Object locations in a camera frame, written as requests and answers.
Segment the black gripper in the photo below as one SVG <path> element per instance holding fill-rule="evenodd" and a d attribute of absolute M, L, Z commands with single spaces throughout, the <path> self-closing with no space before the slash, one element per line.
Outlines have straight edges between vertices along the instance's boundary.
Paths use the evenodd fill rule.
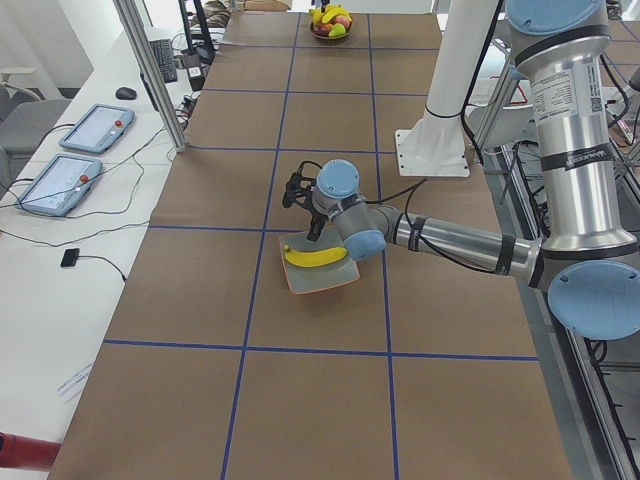
<path fill-rule="evenodd" d="M 322 233 L 325 223 L 328 221 L 327 215 L 319 210 L 313 203 L 312 199 L 307 199 L 305 202 L 307 210 L 311 214 L 310 228 L 307 234 L 307 239 L 311 242 L 317 242 Z"/>

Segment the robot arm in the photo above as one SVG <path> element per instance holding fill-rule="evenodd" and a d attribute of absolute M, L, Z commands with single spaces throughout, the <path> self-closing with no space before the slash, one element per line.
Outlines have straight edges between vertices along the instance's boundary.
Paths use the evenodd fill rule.
<path fill-rule="evenodd" d="M 639 243 L 620 221 L 598 58 L 610 35 L 601 1 L 455 1 L 423 117 L 396 134 L 404 176 L 465 172 L 460 116 L 499 13 L 510 25 L 516 70 L 530 83 L 550 232 L 519 239 L 367 203 L 348 161 L 326 163 L 306 189 L 310 239 L 325 222 L 350 257 L 389 244 L 471 269 L 523 279 L 554 316 L 592 340 L 639 329 Z"/>

